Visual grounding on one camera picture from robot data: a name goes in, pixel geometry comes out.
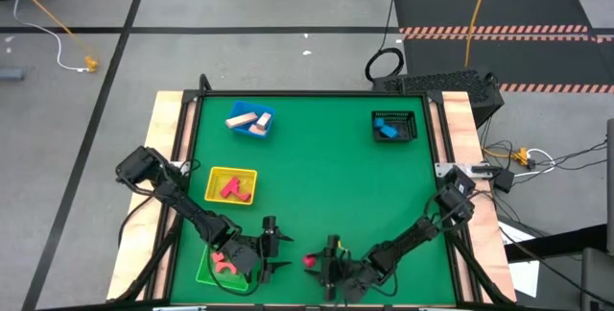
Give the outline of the black striped floor mat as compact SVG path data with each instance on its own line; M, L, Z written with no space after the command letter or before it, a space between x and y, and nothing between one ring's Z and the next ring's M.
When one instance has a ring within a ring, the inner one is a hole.
M614 29L578 0L394 0L410 71L493 72L507 92L614 95Z

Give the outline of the dark grey box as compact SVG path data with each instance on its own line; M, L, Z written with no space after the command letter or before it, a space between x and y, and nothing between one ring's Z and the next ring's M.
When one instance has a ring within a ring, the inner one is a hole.
M587 248L582 252L581 311L614 311L614 256Z

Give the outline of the blue plastic basket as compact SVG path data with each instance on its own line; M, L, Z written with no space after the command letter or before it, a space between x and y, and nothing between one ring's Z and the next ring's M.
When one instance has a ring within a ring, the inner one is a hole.
M248 131L249 127L251 125L255 125L256 121L250 123L250 124L246 124L244 126L235 128L235 129L231 129L233 132L236 133L241 133L241 134L245 134L245 135L249 135L249 136L254 136L254 137L259 137L259 138L265 138L268 133L269 130L272 126L272 121L274 119L274 115L275 115L275 110L273 108L269 108L269 107L265 107L262 105L258 105L258 104L253 104L253 103L248 103L248 102L244 102L244 101L236 101L234 103L234 106L232 108L232 111L230 112L230 115L228 118L234 117L234 116L238 116L244 113L248 113L248 112L255 112L259 117L264 113L264 112L268 112L272 115L272 119L270 121L270 123L267 126L267 133L264 136L261 135L256 135L253 134L251 132Z

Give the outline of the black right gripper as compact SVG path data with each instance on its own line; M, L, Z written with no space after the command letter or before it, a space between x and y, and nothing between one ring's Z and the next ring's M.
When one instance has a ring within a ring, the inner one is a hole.
M315 258L331 259L330 270L304 272L314 277L323 288L325 301L356 303L361 301L366 293L375 286L381 285L381 274L375 264L364 256L361 259L349 259L347 254L337 256L339 236L331 234L321 251L314 253Z

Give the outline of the long red block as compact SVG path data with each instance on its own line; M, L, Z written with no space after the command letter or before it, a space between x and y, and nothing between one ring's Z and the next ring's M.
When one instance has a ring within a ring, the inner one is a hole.
M229 195L238 196L239 195L239 184L240 184L240 181L236 177L233 177L221 190L220 195L223 198L227 198Z

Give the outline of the white paper sheet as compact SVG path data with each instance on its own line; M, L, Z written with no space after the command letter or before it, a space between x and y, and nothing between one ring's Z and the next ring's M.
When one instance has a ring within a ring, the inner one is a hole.
M499 227L502 232L503 242L506 245L511 244L512 240L523 242L533 239L532 235L503 222L499 223ZM535 298L537 296L540 263L535 260L517 263L508 262L508 266L514 289L517 292Z

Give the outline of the long natural wood block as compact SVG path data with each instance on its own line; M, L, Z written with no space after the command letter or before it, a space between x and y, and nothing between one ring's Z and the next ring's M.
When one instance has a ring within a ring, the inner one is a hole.
M255 112L248 112L226 119L225 124L229 129L235 129L257 121L258 118L259 116Z

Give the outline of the yellow plastic basket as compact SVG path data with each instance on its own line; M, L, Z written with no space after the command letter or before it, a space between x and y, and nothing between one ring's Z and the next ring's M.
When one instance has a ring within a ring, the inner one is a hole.
M220 195L221 190L233 177L240 181L239 191L241 193L251 194L247 202L241 201L234 195L229 195L227 198ZM214 166L210 170L204 199L211 203L251 205L254 200L256 182L257 172L255 170Z

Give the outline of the black power adapter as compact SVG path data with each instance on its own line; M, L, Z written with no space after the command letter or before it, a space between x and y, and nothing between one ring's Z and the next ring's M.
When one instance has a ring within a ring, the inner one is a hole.
M515 175L508 169L500 169L493 174L493 187L496 190L508 193L513 185Z

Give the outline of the green plastic basket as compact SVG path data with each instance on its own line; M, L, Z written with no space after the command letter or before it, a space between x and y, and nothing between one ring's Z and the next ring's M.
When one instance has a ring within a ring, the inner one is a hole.
M204 249L201 263L197 271L196 281L199 283L216 285L214 279L217 279L226 289L245 292L248 289L248 282L244 275L239 272L237 275L231 275L229 273L217 274L215 272L215 262L211 259L212 252L216 251L211 251L208 247Z

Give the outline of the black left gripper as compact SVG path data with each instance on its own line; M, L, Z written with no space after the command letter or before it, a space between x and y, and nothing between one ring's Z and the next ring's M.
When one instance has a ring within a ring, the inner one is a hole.
M279 255L282 241L293 242L293 239L281 232L276 224L275 216L263 218L263 232L259 236L242 234L242 228L231 224L229 240L224 244L224 254L237 268L238 272L248 275L258 263ZM259 282L269 283L272 275L280 268L291 265L291 262L265 261L259 272Z

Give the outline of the wooden side board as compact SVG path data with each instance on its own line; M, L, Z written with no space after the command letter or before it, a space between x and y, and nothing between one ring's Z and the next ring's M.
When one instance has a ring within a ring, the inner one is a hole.
M188 157L196 103L181 91L159 91L144 145L157 149L172 161ZM106 298L116 299L126 292L171 228L176 213L156 201L133 194Z
M441 162L475 164L483 160L469 97L465 92L444 92L442 103L430 103L437 157ZM474 215L468 222L468 238L476 260L509 299L516 300L499 221L489 182L476 181L484 191L472 199Z

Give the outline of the black plastic basket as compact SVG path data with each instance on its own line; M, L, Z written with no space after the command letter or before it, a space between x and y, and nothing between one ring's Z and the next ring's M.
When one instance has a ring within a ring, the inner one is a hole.
M394 139L384 137L374 127L374 119L383 118L385 125L395 127L398 136ZM413 111L378 110L371 112L373 138L377 142L405 143L417 139L417 128Z

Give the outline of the black floor bar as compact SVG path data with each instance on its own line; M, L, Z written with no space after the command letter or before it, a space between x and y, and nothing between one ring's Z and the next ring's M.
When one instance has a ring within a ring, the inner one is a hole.
M614 229L606 224L505 244L508 262L536 260L582 253L596 249L614 252Z

